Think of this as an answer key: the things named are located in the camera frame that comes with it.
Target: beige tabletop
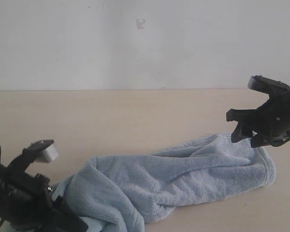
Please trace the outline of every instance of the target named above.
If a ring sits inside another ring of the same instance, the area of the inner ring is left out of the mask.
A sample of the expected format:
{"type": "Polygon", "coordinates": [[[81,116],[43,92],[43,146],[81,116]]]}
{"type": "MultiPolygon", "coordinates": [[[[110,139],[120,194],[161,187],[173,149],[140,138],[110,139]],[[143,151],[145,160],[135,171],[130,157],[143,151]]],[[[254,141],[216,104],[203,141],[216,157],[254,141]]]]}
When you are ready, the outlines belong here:
{"type": "MultiPolygon", "coordinates": [[[[256,108],[267,96],[248,89],[0,92],[0,145],[7,165],[22,148],[54,139],[60,157],[33,164],[52,182],[91,156],[143,154],[208,134],[233,131],[230,108],[256,108]]],[[[175,209],[146,232],[290,232],[290,142],[267,147],[276,181],[224,201],[175,209]]]]}

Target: microfiber towel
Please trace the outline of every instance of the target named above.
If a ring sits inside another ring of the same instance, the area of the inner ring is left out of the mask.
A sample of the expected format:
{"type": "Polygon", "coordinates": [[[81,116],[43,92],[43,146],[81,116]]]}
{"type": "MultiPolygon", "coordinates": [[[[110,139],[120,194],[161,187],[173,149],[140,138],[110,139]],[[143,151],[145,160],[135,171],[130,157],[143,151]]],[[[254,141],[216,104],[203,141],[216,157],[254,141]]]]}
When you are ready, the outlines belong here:
{"type": "Polygon", "coordinates": [[[275,175],[263,147],[218,133],[148,155],[94,156],[55,184],[52,197],[62,196],[88,232],[144,232],[177,206],[227,199],[270,185],[275,175]]]}

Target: white wall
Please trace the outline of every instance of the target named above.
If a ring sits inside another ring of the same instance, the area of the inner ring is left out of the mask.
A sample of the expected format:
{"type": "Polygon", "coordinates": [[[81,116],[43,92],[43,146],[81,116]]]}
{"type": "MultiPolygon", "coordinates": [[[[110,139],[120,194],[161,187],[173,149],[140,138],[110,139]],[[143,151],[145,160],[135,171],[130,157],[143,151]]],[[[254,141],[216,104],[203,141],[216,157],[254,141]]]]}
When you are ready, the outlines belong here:
{"type": "Polygon", "coordinates": [[[290,0],[0,0],[0,90],[237,88],[255,74],[290,84],[290,0]]]}

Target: wooden table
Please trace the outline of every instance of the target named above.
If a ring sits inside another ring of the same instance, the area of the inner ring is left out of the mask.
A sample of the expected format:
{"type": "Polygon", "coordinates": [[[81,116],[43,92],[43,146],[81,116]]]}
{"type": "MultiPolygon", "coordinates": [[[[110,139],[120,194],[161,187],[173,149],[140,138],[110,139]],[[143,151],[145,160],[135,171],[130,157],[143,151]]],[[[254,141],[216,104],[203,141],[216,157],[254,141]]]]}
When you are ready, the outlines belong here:
{"type": "MultiPolygon", "coordinates": [[[[7,165],[22,148],[55,139],[60,157],[33,164],[52,182],[91,156],[148,153],[207,134],[233,131],[230,108],[256,108],[267,96],[248,89],[0,92],[0,145],[7,165]]],[[[179,207],[146,232],[290,232],[290,142],[267,148],[277,178],[228,200],[179,207]]]]}

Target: towel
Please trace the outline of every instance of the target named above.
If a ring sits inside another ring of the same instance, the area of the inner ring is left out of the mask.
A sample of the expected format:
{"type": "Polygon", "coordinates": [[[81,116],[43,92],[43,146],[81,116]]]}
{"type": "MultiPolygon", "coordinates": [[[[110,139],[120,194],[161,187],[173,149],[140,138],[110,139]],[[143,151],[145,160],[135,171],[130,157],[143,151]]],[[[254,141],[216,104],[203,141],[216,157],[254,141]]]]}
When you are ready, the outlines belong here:
{"type": "Polygon", "coordinates": [[[92,157],[53,186],[88,232],[144,232],[176,207],[209,203],[268,186],[275,166],[263,147],[218,133],[148,155],[92,157]]]}

